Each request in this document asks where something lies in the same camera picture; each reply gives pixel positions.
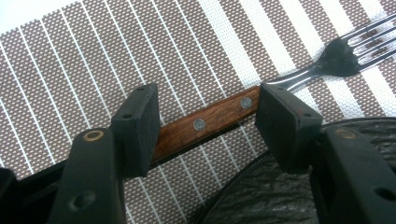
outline wooden handle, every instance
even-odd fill
[[[163,126],[151,163],[154,164],[164,160],[181,149],[189,147],[253,114],[257,110],[259,91],[260,87],[250,88]],[[241,106],[241,101],[245,97],[251,100],[249,108]],[[194,122],[197,119],[201,119],[205,123],[205,127],[201,131],[199,128],[203,127],[202,122],[201,125],[198,125],[200,126],[198,131],[194,128]]]

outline metal rivet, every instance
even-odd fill
[[[205,128],[205,122],[203,119],[196,119],[194,121],[194,129],[196,131],[201,131]]]
[[[335,130],[335,133],[340,135],[343,138],[347,138],[347,139],[355,139],[356,138],[356,134],[354,134],[351,131],[345,130],[345,129],[337,129]]]
[[[248,109],[249,107],[251,107],[251,99],[248,97],[244,97],[241,100],[241,106],[244,109]]]
[[[82,138],[86,142],[93,142],[93,141],[96,141],[98,139],[101,139],[104,135],[105,135],[104,132],[98,131],[98,130],[94,130],[94,131],[90,131],[90,132],[84,134],[84,136]]]

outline fork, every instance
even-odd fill
[[[359,60],[370,53],[377,52],[379,49],[384,48],[394,41],[395,38],[380,43],[370,49],[359,49],[361,46],[372,44],[383,35],[396,29],[395,27],[380,34],[372,35],[372,37],[364,40],[356,40],[356,37],[360,37],[360,35],[366,34],[394,18],[396,18],[396,14],[335,39],[327,46],[320,58],[312,65],[288,76],[270,80],[267,83],[279,85],[290,91],[317,77],[350,77],[363,69],[382,62],[396,53],[396,49],[386,52],[377,58],[373,58],[369,62],[359,63]],[[153,164],[166,161],[168,160],[166,158],[180,153],[180,150],[206,139],[213,134],[221,132],[225,128],[252,115],[257,110],[259,94],[260,87],[254,86],[234,96],[218,101],[213,105],[195,111],[187,117],[163,126],[153,156]],[[201,126],[204,127],[202,130],[194,128],[192,124],[196,121],[203,123],[203,125],[201,124]]]
[[[387,21],[391,21],[394,18],[396,18],[396,13],[379,21],[375,21],[366,27],[360,28],[347,35],[343,35],[334,39],[325,48],[316,62],[302,70],[291,73],[284,77],[267,81],[266,83],[274,84],[288,91],[292,91],[318,77],[351,77],[371,66],[381,63],[388,57],[395,54],[396,49],[392,49],[377,57],[371,58],[366,62],[363,61],[376,52],[379,52],[390,43],[394,42],[396,40],[396,36],[368,49],[361,50],[361,48],[366,45],[374,44],[384,35],[395,30],[396,26],[367,38],[361,39],[361,35],[373,31],[380,25]]]

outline woven placemat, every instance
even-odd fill
[[[339,35],[396,12],[393,1],[80,1],[0,36],[0,165],[24,178],[107,127],[130,92],[159,85],[162,125],[312,63]],[[394,59],[294,93],[326,122],[396,116]],[[266,148],[239,127],[125,181],[130,223],[194,220]]]

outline white stripe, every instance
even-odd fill
[[[313,60],[317,59],[325,46],[301,3],[298,0],[281,0],[280,4],[288,14],[293,27],[302,39],[311,58]],[[340,77],[325,77],[324,81],[347,119],[364,117],[361,107],[343,79]]]
[[[132,5],[132,3],[131,3],[129,0],[128,0],[128,3],[129,3],[129,6],[130,6],[132,12],[134,13],[134,17],[136,18],[137,23],[139,24],[140,30],[143,32],[143,36],[144,36],[144,37],[146,38],[146,40],[148,41],[148,45],[149,45],[149,47],[150,47],[152,53],[154,54],[154,58],[155,58],[155,60],[157,61],[157,64],[160,66],[160,69],[161,69],[161,71],[163,72],[163,76],[165,77],[166,82],[168,83],[169,88],[170,88],[171,91],[172,91],[172,94],[175,96],[175,98],[176,98],[176,100],[177,100],[178,107],[180,108],[180,110],[181,110],[181,112],[183,113],[183,115],[186,116],[186,111],[184,110],[184,108],[183,108],[183,106],[182,106],[180,100],[178,99],[178,96],[176,95],[176,92],[175,92],[175,90],[174,90],[174,88],[173,88],[173,86],[172,86],[172,83],[171,83],[171,81],[170,81],[168,75],[166,74],[165,70],[163,69],[163,65],[161,64],[160,58],[158,57],[158,55],[157,55],[157,53],[156,53],[154,47],[152,46],[151,41],[149,40],[149,36],[148,36],[148,34],[146,33],[146,31],[145,31],[145,28],[144,28],[142,22],[140,21],[139,17],[137,16],[136,11],[134,10],[134,6]]]
[[[21,24],[27,24],[43,15],[49,15],[60,7],[74,3],[75,0],[1,0],[0,34],[5,34]]]
[[[6,54],[6,50],[4,49],[3,44],[1,43],[1,41],[0,41],[0,48],[3,51],[3,54],[4,54],[4,57],[5,57],[6,62],[8,64],[8,67],[11,70],[11,73],[14,76],[14,79],[15,79],[18,87],[20,88],[20,91],[21,91],[21,94],[23,96],[23,99],[25,100],[25,103],[26,103],[27,107],[29,108],[29,112],[32,115],[33,121],[35,122],[35,126],[37,127],[37,130],[40,133],[41,139],[43,140],[44,146],[46,147],[46,150],[49,153],[49,158],[50,158],[52,164],[55,164],[55,159],[53,159],[52,152],[50,151],[50,147],[47,144],[46,137],[44,136],[43,132],[41,131],[41,127],[38,124],[37,118],[35,117],[35,112],[33,111],[33,108],[30,106],[29,100],[27,99],[27,96],[26,96],[26,94],[25,94],[25,92],[23,90],[23,87],[22,87],[20,81],[18,80],[17,74],[15,74],[14,68],[12,67],[11,62],[8,59],[8,56]]]
[[[201,201],[201,204],[204,204],[205,203],[204,198],[202,197],[201,192],[198,190],[198,187],[196,186],[195,181],[192,179],[192,175],[189,171],[189,168],[187,167],[186,162],[184,161],[182,156],[179,156],[178,158],[180,159],[181,164],[183,165],[183,168],[186,171],[187,176],[189,177],[189,180],[192,183],[192,186],[193,186],[195,192],[197,193],[199,200]]]
[[[70,80],[70,78],[69,78],[69,75],[67,75],[67,72],[66,72],[66,70],[64,69],[64,64],[62,63],[61,58],[60,58],[59,55],[58,55],[58,52],[56,51],[55,47],[54,47],[53,44],[52,44],[52,40],[50,39],[50,35],[49,35],[49,33],[47,32],[47,28],[46,28],[46,26],[44,25],[44,22],[43,22],[41,19],[40,19],[40,22],[41,22],[41,26],[43,26],[44,33],[46,33],[47,39],[48,39],[49,44],[50,44],[50,46],[51,46],[51,48],[52,48],[52,50],[53,50],[53,53],[55,54],[55,57],[56,57],[56,59],[58,60],[58,63],[59,63],[59,65],[61,66],[62,71],[64,72],[64,77],[65,77],[66,80],[67,80],[67,84],[69,85],[71,91],[73,92],[73,96],[74,96],[74,98],[76,99],[76,102],[77,102],[77,104],[78,104],[79,110],[81,111],[82,117],[84,117],[84,121],[85,121],[85,123],[87,124],[87,127],[90,129],[90,128],[91,128],[91,124],[90,124],[90,122],[89,122],[89,120],[88,120],[88,118],[87,118],[87,115],[86,115],[85,112],[84,112],[84,109],[82,108],[81,102],[80,102],[79,99],[78,99],[77,93],[76,93],[76,91],[75,91],[75,89],[74,89],[74,87],[73,87],[73,84],[72,84],[72,82],[71,82],[71,80]]]
[[[225,146],[225,150],[228,153],[228,156],[231,159],[231,162],[233,163],[233,167],[235,168],[235,170],[237,172],[239,172],[241,169],[239,168],[238,164],[236,163],[236,160],[233,158],[233,153],[231,152],[230,148],[227,146],[227,143],[224,140],[224,137],[221,135],[220,136],[221,142],[223,143],[223,145]]]
[[[375,99],[388,117],[396,117],[396,97],[377,66],[361,72]]]
[[[253,151],[254,157],[258,157],[259,155],[257,154],[256,149],[254,149],[253,144],[251,144],[251,141],[250,141],[250,139],[248,138],[248,134],[247,134],[247,132],[245,131],[245,127],[242,125],[241,122],[238,122],[238,123],[239,123],[239,127],[241,127],[242,134],[243,134],[244,137],[247,139],[247,144],[248,144],[248,146],[249,146],[250,149]]]
[[[323,6],[338,35],[346,35],[355,29],[339,1],[319,0],[319,2]]]
[[[142,190],[143,190],[143,192],[145,193],[146,198],[148,199],[148,203],[149,203],[149,205],[151,206],[151,209],[152,209],[152,212],[154,213],[154,216],[157,218],[157,221],[161,224],[162,222],[161,222],[161,220],[160,220],[160,216],[158,216],[157,210],[156,210],[155,207],[154,207],[154,203],[152,202],[151,198],[149,197],[149,193],[148,193],[148,191],[146,190],[145,185],[143,184],[142,178],[141,178],[141,177],[138,177],[137,179],[139,180],[140,187],[142,187]]]
[[[215,78],[216,82],[218,83],[218,86],[219,86],[219,88],[220,88],[220,90],[221,90],[221,93],[223,94],[224,97],[227,97],[227,94],[226,94],[225,90],[222,88],[222,85],[221,85],[221,83],[220,83],[220,81],[219,81],[219,79],[218,79],[218,77],[217,77],[217,75],[216,75],[216,73],[215,73],[215,71],[214,71],[214,69],[213,69],[213,67],[212,67],[212,65],[211,65],[211,63],[210,63],[210,61],[207,59],[207,56],[206,56],[206,54],[205,54],[205,52],[204,52],[204,49],[201,47],[201,44],[200,44],[200,42],[199,42],[197,36],[195,35],[195,32],[192,30],[192,28],[191,28],[191,26],[190,26],[190,23],[189,23],[189,21],[187,20],[187,17],[186,17],[186,15],[184,14],[184,12],[183,12],[183,10],[182,10],[180,4],[178,3],[178,1],[175,1],[175,3],[177,4],[177,8],[178,8],[178,10],[179,10],[180,13],[181,13],[184,22],[185,22],[186,25],[188,26],[188,28],[189,28],[189,30],[190,30],[190,32],[191,32],[193,38],[194,38],[194,41],[195,41],[195,43],[197,44],[198,49],[201,51],[201,54],[203,55],[203,57],[204,57],[204,59],[205,59],[205,62],[206,62],[206,64],[207,64],[207,66],[209,67],[209,70],[210,70],[211,73],[212,73],[212,76]],[[223,143],[223,145],[224,145],[226,148],[228,148],[228,146],[227,146],[227,144],[226,144],[225,141],[223,141],[222,143]],[[219,187],[221,187],[221,183],[220,183],[220,181],[219,181],[218,175],[216,174],[215,170],[213,169],[213,166],[212,166],[212,164],[211,164],[211,162],[210,162],[210,159],[207,157],[207,155],[206,155],[205,150],[204,150],[203,147],[201,147],[201,150],[202,150],[202,153],[204,154],[205,160],[206,160],[207,164],[209,165],[209,168],[210,168],[210,170],[211,170],[213,176],[215,177],[215,179],[216,179],[216,181],[217,181]]]
[[[3,163],[3,160],[1,159],[1,155],[0,155],[0,166],[1,166],[1,167],[5,167],[5,166],[4,166],[4,163]]]
[[[378,1],[359,0],[359,2],[371,21],[377,21],[387,16],[387,13]]]
[[[257,71],[220,3],[216,0],[198,1],[245,89],[260,83],[261,80]]]
[[[285,76],[290,72],[296,71],[293,60],[286,51],[282,40],[279,38],[260,2],[258,0],[242,0],[240,3],[271,61],[274,63],[277,72],[281,76]],[[299,88],[294,94],[319,112],[318,105],[307,88]]]
[[[375,6],[375,2],[365,2],[361,1],[364,5],[363,8],[371,11],[370,8],[376,8],[378,10],[378,6]],[[335,1],[327,1],[327,0],[320,0],[324,10],[329,16],[329,19],[332,21],[332,24],[339,35],[345,35],[346,33],[352,31],[354,26],[352,22],[347,17],[347,14],[342,9],[342,6]],[[329,7],[334,7],[339,9],[337,13],[332,13],[332,9]],[[376,15],[383,14],[384,12],[371,12],[369,16],[373,16],[376,18]],[[361,72],[362,77],[366,81],[367,85],[369,86],[370,90],[372,91],[375,99],[378,101],[379,105],[381,106],[382,110],[387,116],[395,116],[395,106],[396,106],[396,99],[394,94],[392,93],[389,84],[381,75],[381,72],[377,67],[373,67],[371,69],[365,70]]]
[[[210,72],[212,73],[212,76],[215,78],[216,82],[218,83],[218,86],[221,90],[221,93],[223,94],[224,97],[227,97],[225,90],[222,88],[222,85],[220,83],[220,80],[218,79],[218,76],[215,73],[215,70],[213,70],[212,65],[210,64],[210,61],[207,59],[207,56],[204,52],[204,50],[201,47],[201,43],[199,42],[197,36],[195,35],[195,32],[192,30],[189,21],[187,20],[186,15],[184,15],[183,9],[181,9],[180,4],[178,3],[177,0],[175,0],[175,3],[177,5],[178,10],[181,13],[181,16],[183,17],[184,22],[186,23],[187,27],[189,28],[189,31],[191,32],[192,37],[194,38],[195,43],[197,44],[198,49],[201,51],[202,56],[204,57],[204,60],[207,64],[207,66],[209,67]]]
[[[285,9],[294,29],[303,41],[306,50],[312,59],[316,60],[324,50],[324,44],[312,25],[300,2],[296,0],[279,0],[280,5]]]
[[[155,5],[154,1],[151,0],[151,2],[152,2],[152,4],[154,5],[155,10],[157,11],[157,14],[158,14],[158,16],[159,16],[159,18],[160,18],[160,20],[161,20],[161,22],[162,22],[162,24],[163,24],[163,27],[165,28],[166,33],[168,33],[169,38],[171,39],[172,44],[173,44],[173,46],[175,47],[175,50],[176,50],[176,52],[177,52],[177,55],[178,55],[179,59],[182,61],[184,68],[186,69],[187,73],[189,74],[189,77],[191,78],[191,82],[192,82],[192,84],[194,85],[196,91],[198,92],[198,95],[199,95],[199,97],[201,98],[201,101],[203,102],[204,106],[207,106],[207,103],[205,102],[204,97],[202,96],[201,92],[199,91],[198,87],[196,86],[194,79],[192,78],[192,75],[191,75],[191,73],[190,73],[189,67],[186,65],[186,63],[185,63],[185,61],[184,61],[182,55],[180,54],[180,51],[179,51],[179,49],[178,49],[178,47],[177,47],[177,44],[176,44],[174,38],[173,38],[172,35],[170,34],[170,32],[169,32],[169,30],[168,30],[168,28],[167,28],[167,26],[166,26],[166,24],[165,24],[165,21],[163,20],[163,16],[161,15],[161,13],[160,13],[160,11],[158,10],[157,6]],[[226,147],[226,149],[228,150],[228,152],[229,152],[229,154],[230,154],[230,156],[231,156],[231,158],[232,158],[232,161],[235,162],[235,159],[233,158],[233,155],[232,155],[230,149],[228,148],[228,146],[227,146],[227,144],[226,144],[226,142],[225,142],[224,140],[223,140],[223,144],[224,144],[224,146]]]
[[[163,176],[163,180],[165,181],[166,187],[168,187],[169,192],[171,193],[172,198],[173,198],[173,200],[175,201],[175,204],[176,204],[176,207],[177,207],[178,212],[183,216],[184,221],[187,222],[186,215],[184,215],[184,212],[183,212],[183,210],[181,209],[181,206],[180,206],[180,204],[179,204],[178,201],[177,201],[176,195],[175,195],[175,193],[173,192],[172,187],[171,187],[171,185],[169,184],[168,179],[166,178],[165,173],[163,172],[163,168],[162,168],[161,166],[158,166],[158,167],[159,167],[159,169],[160,169],[161,175]]]
[[[384,8],[382,8],[381,4],[375,0],[359,0],[361,2],[361,6],[363,7],[364,11],[366,12],[367,16],[370,18],[371,21],[378,21],[379,19],[382,19],[384,17],[387,17],[387,12],[385,12]],[[377,28],[378,32],[383,32],[385,30],[388,30],[389,28],[392,28],[394,25],[392,21],[386,22],[381,27]],[[385,36],[383,36],[381,39],[383,41],[390,40],[394,36],[396,36],[395,32],[391,32]],[[396,42],[388,44],[388,46],[391,49],[396,48]]]
[[[210,171],[212,172],[213,176],[214,176],[215,179],[216,179],[216,183],[218,183],[219,187],[221,188],[221,187],[222,187],[221,182],[220,182],[220,180],[219,180],[218,174],[216,174],[216,171],[215,171],[215,169],[214,169],[213,166],[212,166],[212,162],[211,162],[210,159],[207,157],[207,154],[206,154],[206,152],[205,152],[205,149],[204,149],[202,146],[200,146],[200,149],[201,149],[202,154],[204,154],[204,158],[205,158],[205,160],[206,160],[207,165],[209,166]]]
[[[12,123],[12,120],[9,117],[9,114],[6,110],[6,106],[3,104],[3,100],[1,98],[0,98],[0,105],[3,108],[4,113],[6,114],[6,118],[8,120],[9,126],[11,126],[12,132],[14,132],[15,138],[17,139],[18,145],[20,146],[20,150],[22,152],[23,157],[25,158],[25,162],[26,162],[27,167],[29,168],[30,174],[33,174],[34,172],[33,172],[32,166],[30,165],[29,159],[27,159],[27,155],[26,155],[26,152],[24,151],[21,139],[18,137],[17,130],[15,130],[14,124]]]
[[[134,217],[132,216],[131,210],[128,207],[128,203],[125,204],[125,209],[126,209],[126,214],[129,217],[128,220],[131,220],[131,222],[135,224]]]
[[[41,82],[43,83],[44,89],[46,89],[47,94],[49,95],[49,100],[53,105],[53,108],[55,110],[56,115],[58,116],[59,121],[61,122],[62,128],[64,129],[64,133],[67,137],[67,139],[69,140],[70,145],[72,144],[72,138],[70,137],[70,133],[69,131],[67,131],[66,125],[64,124],[64,120],[62,119],[62,115],[59,112],[58,106],[56,106],[55,101],[53,100],[52,94],[50,93],[50,89],[47,86],[46,80],[43,78],[43,74],[41,74],[40,69],[38,68],[38,64],[35,62],[35,58],[33,57],[32,51],[30,51],[29,45],[27,44],[27,41],[23,35],[23,31],[21,29],[21,27],[18,27],[18,29],[20,30],[21,33],[21,37],[23,40],[23,43],[27,49],[27,52],[29,53],[29,56],[33,62],[33,64],[35,65],[35,70],[37,71],[38,75],[40,76]]]
[[[103,106],[105,107],[105,111],[107,112],[108,117],[111,118],[111,114],[110,114],[110,111],[108,110],[108,107],[106,105],[105,99],[103,98],[103,95],[102,95],[102,93],[99,90],[99,87],[98,87],[98,85],[97,85],[97,83],[95,81],[95,78],[93,77],[93,74],[91,72],[90,67],[88,66],[87,61],[85,60],[84,54],[82,53],[81,48],[79,47],[79,44],[78,44],[78,42],[77,42],[77,40],[76,40],[76,38],[75,38],[75,36],[73,34],[73,31],[72,31],[72,29],[71,29],[71,27],[69,25],[69,22],[67,21],[67,18],[64,15],[64,12],[62,11],[62,9],[60,8],[59,10],[60,10],[60,12],[62,14],[62,17],[64,18],[64,23],[66,24],[67,29],[69,30],[69,33],[70,33],[71,37],[73,38],[73,41],[76,44],[76,48],[78,50],[79,56],[81,57],[81,60],[84,62],[84,66],[87,68],[88,74],[90,74],[90,78],[92,80],[92,83],[93,83],[94,87],[96,88],[96,91],[97,91],[97,93],[99,95],[99,98],[102,101]]]
[[[198,86],[196,85],[195,80],[194,80],[194,78],[192,77],[192,73],[190,72],[189,67],[187,66],[186,62],[184,61],[183,56],[181,56],[180,50],[179,50],[178,47],[177,47],[177,44],[176,44],[176,42],[175,42],[175,39],[172,37],[172,35],[171,35],[171,33],[170,33],[168,27],[166,26],[166,23],[165,23],[165,21],[163,20],[163,16],[161,15],[160,10],[157,8],[157,5],[155,4],[154,0],[151,0],[151,3],[152,3],[152,5],[154,5],[155,11],[157,12],[158,17],[160,18],[161,23],[163,24],[163,28],[165,29],[166,33],[169,35],[169,38],[170,38],[170,40],[171,40],[171,42],[172,42],[172,45],[173,45],[174,48],[175,48],[175,52],[177,53],[178,58],[181,60],[181,63],[183,64],[183,67],[184,67],[184,69],[186,70],[186,72],[187,72],[187,74],[188,74],[188,77],[189,77],[190,80],[191,80],[192,85],[194,86],[195,90],[197,91],[197,93],[198,93],[198,95],[199,95],[199,97],[200,97],[200,99],[201,99],[201,102],[204,104],[204,106],[207,106],[207,104],[206,104],[206,102],[205,102],[205,100],[204,100],[204,96],[203,96],[203,95],[201,94],[201,92],[199,91]]]
[[[113,15],[113,12],[111,12],[111,9],[110,9],[110,6],[109,6],[108,3],[107,3],[107,0],[104,0],[104,2],[105,2],[105,5],[106,5],[106,7],[107,7],[108,14],[110,14],[111,20],[113,20],[114,25],[116,26],[117,31],[118,31],[119,34],[120,34],[120,37],[121,37],[121,39],[122,39],[122,42],[123,42],[123,44],[124,44],[126,50],[128,51],[129,57],[131,58],[132,63],[134,64],[134,68],[136,69],[137,74],[139,75],[140,79],[142,80],[143,85],[146,85],[146,80],[144,79],[142,73],[140,72],[140,68],[139,68],[139,66],[137,65],[136,60],[134,59],[134,55],[132,54],[132,51],[131,51],[131,49],[129,48],[127,42],[126,42],[126,40],[125,40],[125,38],[124,38],[124,36],[123,36],[123,33],[122,33],[122,31],[121,31],[119,25],[117,24],[117,21],[116,21],[116,18],[114,17],[114,15]],[[161,115],[161,113],[160,113],[160,120],[161,120],[161,122],[162,122],[163,124],[165,124],[165,120],[163,119],[163,116]]]
[[[116,69],[115,69],[114,66],[113,66],[113,63],[110,61],[110,58],[109,58],[108,55],[107,55],[106,48],[105,48],[105,46],[103,45],[102,40],[101,40],[100,37],[99,37],[99,34],[96,32],[96,28],[95,28],[95,26],[93,25],[93,22],[92,22],[92,20],[91,20],[91,17],[90,17],[90,15],[88,14],[88,11],[87,11],[87,9],[85,8],[84,4],[82,3],[82,0],[80,0],[79,2],[81,3],[82,9],[84,10],[85,15],[87,16],[87,19],[88,19],[88,21],[90,22],[90,25],[91,25],[91,27],[92,27],[92,29],[93,29],[93,32],[95,33],[96,38],[98,39],[98,43],[99,43],[100,47],[102,48],[103,53],[105,54],[105,57],[106,57],[106,59],[107,59],[107,62],[108,62],[108,64],[110,65],[111,71],[114,73],[114,77],[116,78],[117,83],[118,83],[119,86],[120,86],[120,89],[121,89],[121,91],[122,91],[122,94],[124,95],[124,97],[125,97],[125,99],[126,99],[128,96],[127,96],[127,94],[126,94],[126,92],[125,92],[125,89],[122,87],[121,81],[120,81],[120,79],[119,79],[119,75],[117,74]]]

